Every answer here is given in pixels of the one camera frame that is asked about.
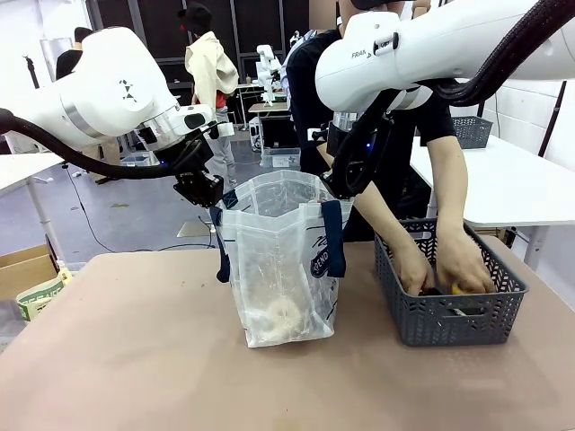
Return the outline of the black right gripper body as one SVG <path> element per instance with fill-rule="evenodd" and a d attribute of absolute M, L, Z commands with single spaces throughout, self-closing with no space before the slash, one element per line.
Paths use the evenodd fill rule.
<path fill-rule="evenodd" d="M 390 119 L 382 117 L 366 126 L 357 120 L 333 118 L 328 131 L 328 153 L 334 157 L 333 180 L 372 180 L 384 157 Z"/>

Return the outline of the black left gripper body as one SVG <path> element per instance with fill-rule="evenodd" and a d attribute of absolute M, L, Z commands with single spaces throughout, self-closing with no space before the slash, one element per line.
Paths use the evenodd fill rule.
<path fill-rule="evenodd" d="M 205 164 L 213 152 L 205 139 L 184 139 L 176 145 L 155 151 L 161 165 L 168 166 L 176 178 L 174 189 L 190 203 L 201 195 L 212 195 L 212 180 Z"/>

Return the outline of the person's right hand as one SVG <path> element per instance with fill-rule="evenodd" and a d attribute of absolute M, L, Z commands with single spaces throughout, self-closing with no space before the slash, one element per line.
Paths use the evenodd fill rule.
<path fill-rule="evenodd" d="M 403 290 L 412 296 L 436 287 L 435 273 L 424 254 L 418 249 L 400 251 L 394 265 Z"/>

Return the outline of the person's left hand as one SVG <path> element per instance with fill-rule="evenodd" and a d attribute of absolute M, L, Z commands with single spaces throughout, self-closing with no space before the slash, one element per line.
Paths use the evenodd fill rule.
<path fill-rule="evenodd" d="M 487 294 L 495 291 L 478 245 L 460 224 L 438 221 L 436 271 L 444 287 L 457 288 L 464 294 Z"/>

